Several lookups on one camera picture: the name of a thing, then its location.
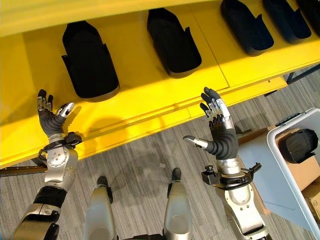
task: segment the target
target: yellow shelf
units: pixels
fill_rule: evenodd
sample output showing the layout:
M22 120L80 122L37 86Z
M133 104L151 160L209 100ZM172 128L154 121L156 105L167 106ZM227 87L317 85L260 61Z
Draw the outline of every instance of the yellow shelf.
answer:
M261 2L257 9L244 2L255 14L263 11ZM98 103L85 102L74 91L61 59L65 24L2 37L0 168L36 157L48 143L36 110L40 89L54 96L56 108L76 103L66 127L83 134L77 147L82 159L202 116L198 104L205 86L230 106L283 88L285 81L276 76L320 62L320 38L312 33L303 43L287 44L265 13L275 46L247 56L223 21L220 3L168 7L184 28L190 27L202 57L199 69L181 79L168 77L161 65L147 31L148 11L89 20L107 44L120 82L118 95ZM67 9L70 3L64 4Z
M287 0L298 8L296 0ZM296 45L285 42L263 7L262 0L241 0L253 15L262 14L274 46L259 56L248 56L238 44L220 11L221 1L190 4L227 82L231 87L273 78L320 62L320 37L313 29L311 37Z
M227 88L189 7L168 9L178 16L183 27L190 26L202 57L199 69L185 78L168 77L147 31L147 11L93 19L89 22L107 44L120 82L118 95L99 103L85 102L74 91L61 58L65 54L65 25L3 37L1 167L34 156L48 143L36 111L40 89L54 96L56 108L65 102L76 103L68 129L82 133L87 140L190 106L199 100L204 86Z
M273 90L278 90L287 86L283 77L276 77L257 84L250 85L246 88L234 89L231 92L219 91L228 106L243 102L250 98L263 95ZM92 155L107 151L117 146L129 143L136 139L163 131L176 125L185 123L192 119L204 116L203 110L200 109L199 103L202 100L195 99L194 103L185 108L160 114L153 118L128 123L123 127L114 127L106 131L96 132L96 134L87 137L85 141L76 147L79 159L84 159ZM7 159L1 159L0 168L6 168L27 159L35 158L39 149L31 149L26 152L20 152L15 156Z
M2 0L1 36L203 0Z

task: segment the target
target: black clamp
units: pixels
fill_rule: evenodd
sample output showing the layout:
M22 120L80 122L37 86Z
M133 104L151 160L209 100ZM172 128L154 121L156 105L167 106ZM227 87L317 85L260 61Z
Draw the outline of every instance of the black clamp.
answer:
M43 156L42 153L48 153L48 151L50 150L61 148L61 147L74 149L76 145L80 143L82 143L81 136L71 131L68 133L67 136L64 137L63 140L58 140L58 141L49 143L44 148L42 148L38 153L38 158L40 158L43 161L47 161L46 157Z
M224 177L221 172L214 171L214 167L212 165L208 165L205 167L206 171L202 172L201 175L202 180L206 184L213 185L221 190L229 191L242 188L250 184L254 179L255 172L257 172L261 167L261 164L257 162L250 169L241 168L244 173L243 176Z

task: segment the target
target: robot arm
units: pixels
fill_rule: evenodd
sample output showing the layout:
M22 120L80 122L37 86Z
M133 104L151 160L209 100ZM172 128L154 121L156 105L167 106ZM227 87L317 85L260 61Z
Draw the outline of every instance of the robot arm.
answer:
M27 208L12 240L57 239L59 226L56 222L67 192L75 180L78 154L74 148L82 140L74 132L66 136L62 130L75 104L64 104L53 114L53 96L49 95L46 99L46 94L46 91L40 90L37 97L40 125L49 140L49 144L40 150L38 156L47 164L44 185Z
M201 103L200 107L209 121L212 141L190 135L183 139L216 156L217 171L212 165L206 166L202 179L216 187L226 217L239 240L271 240L254 204L250 185L261 165L257 163L250 169L241 168L237 160L237 135L225 102L217 92L207 87L201 97L207 103L207 106Z

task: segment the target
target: white plastic bin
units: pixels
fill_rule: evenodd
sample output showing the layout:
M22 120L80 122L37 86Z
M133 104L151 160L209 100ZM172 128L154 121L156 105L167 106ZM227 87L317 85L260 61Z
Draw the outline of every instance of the white plastic bin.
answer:
M276 135L286 129L311 129L320 138L320 109L311 108L239 147L246 168L261 163L253 182L264 205L273 213L311 231L320 240L320 229L276 144ZM314 150L320 163L320 146Z

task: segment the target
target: black metal bar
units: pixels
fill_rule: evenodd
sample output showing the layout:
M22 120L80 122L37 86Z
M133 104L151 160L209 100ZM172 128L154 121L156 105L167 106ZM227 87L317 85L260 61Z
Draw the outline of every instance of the black metal bar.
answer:
M319 70L319 69L320 69L320 64L317 64L317 65L313 66L312 68L304 71L303 73L301 73L301 74L299 74L299 75L297 75L297 76L295 76L295 77L291 77L291 78L290 78L290 75L292 74L292 73L290 73L290 75L289 75L286 83L287 83L287 84L292 84L292 83L298 81L299 79L302 79L302 78L304 78L305 76L308 76L309 74L314 73L315 71L317 71L317 70Z
M47 165L44 163L44 161L42 161L40 158L35 157L31 159L32 162L34 162L37 166L43 166L43 167L47 167Z
M291 81L291 79L293 78L294 74L295 74L295 71L290 72L290 74L289 74L288 78L286 79L286 83L288 83L288 82L290 82L290 81Z
M16 175L38 174L46 171L46 166L9 166L4 169L0 169L0 178Z
M269 95L271 95L271 94L275 93L276 91L278 91L278 90L274 90L274 91L268 92L268 93L264 94L264 96L265 96L265 97L267 97L267 96L269 96Z

